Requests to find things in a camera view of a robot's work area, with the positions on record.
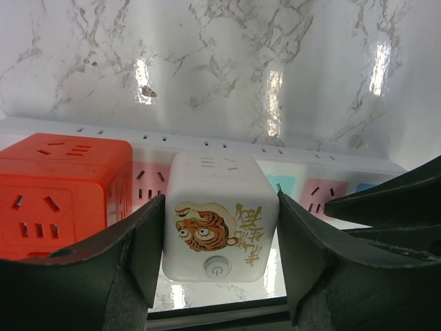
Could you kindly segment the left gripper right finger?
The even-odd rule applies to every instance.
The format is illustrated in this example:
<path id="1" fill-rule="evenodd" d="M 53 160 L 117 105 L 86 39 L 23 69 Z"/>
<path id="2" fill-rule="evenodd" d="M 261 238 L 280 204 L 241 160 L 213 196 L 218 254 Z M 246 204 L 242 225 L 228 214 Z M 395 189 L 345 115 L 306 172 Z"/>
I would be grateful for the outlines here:
<path id="1" fill-rule="evenodd" d="M 440 260 L 396 254 L 278 194 L 278 242 L 298 330 L 439 330 Z"/>

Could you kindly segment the white cube plug tiger print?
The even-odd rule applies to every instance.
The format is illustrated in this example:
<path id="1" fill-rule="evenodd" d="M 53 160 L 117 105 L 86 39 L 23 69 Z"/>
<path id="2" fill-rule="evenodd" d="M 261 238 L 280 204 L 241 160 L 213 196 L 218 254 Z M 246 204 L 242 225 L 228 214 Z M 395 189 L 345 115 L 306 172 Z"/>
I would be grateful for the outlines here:
<path id="1" fill-rule="evenodd" d="M 258 280 L 278 215 L 275 190 L 252 157 L 179 152 L 165 195 L 165 276 L 180 282 Z"/>

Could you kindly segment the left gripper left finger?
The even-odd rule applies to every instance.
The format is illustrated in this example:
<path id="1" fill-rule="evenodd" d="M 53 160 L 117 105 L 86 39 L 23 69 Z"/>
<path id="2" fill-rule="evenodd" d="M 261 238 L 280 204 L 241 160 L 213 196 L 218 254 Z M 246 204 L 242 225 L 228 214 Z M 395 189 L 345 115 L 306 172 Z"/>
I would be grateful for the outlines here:
<path id="1" fill-rule="evenodd" d="M 46 258 L 1 261 L 2 330 L 144 330 L 165 224 L 159 195 Z"/>

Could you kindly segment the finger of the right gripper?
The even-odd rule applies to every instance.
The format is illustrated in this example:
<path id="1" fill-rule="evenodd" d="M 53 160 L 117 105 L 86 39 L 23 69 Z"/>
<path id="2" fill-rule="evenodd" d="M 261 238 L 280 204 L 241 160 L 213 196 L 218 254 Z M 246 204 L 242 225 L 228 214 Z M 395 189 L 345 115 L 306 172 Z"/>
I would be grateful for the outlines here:
<path id="1" fill-rule="evenodd" d="M 325 214 L 375 228 L 440 225 L 440 160 L 331 200 Z"/>
<path id="2" fill-rule="evenodd" d="M 344 232 L 396 254 L 440 260 L 440 227 L 358 228 Z"/>

